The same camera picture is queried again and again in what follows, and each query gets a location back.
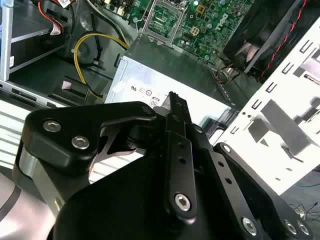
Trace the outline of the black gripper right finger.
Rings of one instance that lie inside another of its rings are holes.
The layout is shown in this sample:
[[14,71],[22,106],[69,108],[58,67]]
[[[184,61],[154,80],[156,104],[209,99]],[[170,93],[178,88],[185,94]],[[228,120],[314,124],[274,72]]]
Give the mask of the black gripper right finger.
[[218,195],[229,240],[311,240],[304,220],[227,144],[212,146],[203,130],[186,128],[206,183]]

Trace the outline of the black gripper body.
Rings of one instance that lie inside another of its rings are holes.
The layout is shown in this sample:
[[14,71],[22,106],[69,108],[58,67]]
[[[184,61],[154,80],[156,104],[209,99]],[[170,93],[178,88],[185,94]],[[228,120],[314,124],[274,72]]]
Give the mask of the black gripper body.
[[206,153],[194,154],[196,220],[185,225],[164,207],[164,163],[135,160],[73,195],[53,229],[56,240],[238,240],[235,220],[223,203]]

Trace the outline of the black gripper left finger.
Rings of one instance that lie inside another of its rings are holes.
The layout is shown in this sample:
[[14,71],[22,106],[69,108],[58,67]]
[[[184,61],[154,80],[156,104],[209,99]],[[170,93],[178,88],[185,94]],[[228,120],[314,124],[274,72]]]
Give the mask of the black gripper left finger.
[[193,221],[197,209],[187,102],[170,92],[166,115],[141,101],[42,109],[27,115],[21,135],[21,170],[42,195],[44,182],[27,170],[27,156],[37,160],[64,200],[90,187],[89,170],[115,155],[143,149],[146,164],[156,158],[163,165],[163,206],[183,222]]

